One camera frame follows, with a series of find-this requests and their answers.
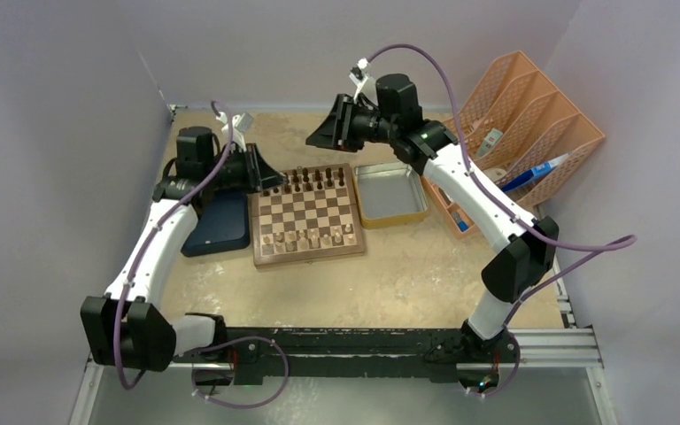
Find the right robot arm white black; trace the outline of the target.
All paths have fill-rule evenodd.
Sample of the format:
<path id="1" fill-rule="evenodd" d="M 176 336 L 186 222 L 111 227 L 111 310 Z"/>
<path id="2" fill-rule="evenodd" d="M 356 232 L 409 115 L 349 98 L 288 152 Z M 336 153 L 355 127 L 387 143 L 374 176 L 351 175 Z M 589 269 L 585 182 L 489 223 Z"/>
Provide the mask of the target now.
<path id="1" fill-rule="evenodd" d="M 460 207 L 495 252 L 482 270 L 485 291 L 465 322 L 461 347 L 474 360 L 493 353 L 518 298 L 552 268 L 555 249 L 544 237 L 557 223 L 535 216 L 510 198 L 462 155 L 460 142 L 442 122 L 422 114 L 415 84 L 403 73 L 375 81 L 377 105 L 366 107 L 339 94 L 327 118 L 305 140 L 309 146 L 357 152 L 364 144 L 385 143 L 397 159 Z M 510 205 L 509 212 L 499 208 Z"/>

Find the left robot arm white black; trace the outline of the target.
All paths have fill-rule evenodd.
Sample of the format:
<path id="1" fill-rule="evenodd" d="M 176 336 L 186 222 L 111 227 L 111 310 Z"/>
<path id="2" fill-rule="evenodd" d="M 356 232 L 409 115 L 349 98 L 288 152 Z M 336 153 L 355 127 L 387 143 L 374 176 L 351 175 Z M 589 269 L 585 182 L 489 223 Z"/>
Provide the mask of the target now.
<path id="1" fill-rule="evenodd" d="M 173 358 L 194 351 L 216 362 L 228 353 L 224 320 L 188 313 L 168 321 L 158 305 L 172 266 L 201 219 L 205 205 L 221 192 L 259 193 L 283 184 L 243 131 L 226 125 L 219 139 L 194 126 L 176 136 L 176 156 L 155 185 L 143 231 L 120 273 L 101 296 L 88 296 L 80 316 L 93 360 L 115 367 L 161 372 Z"/>

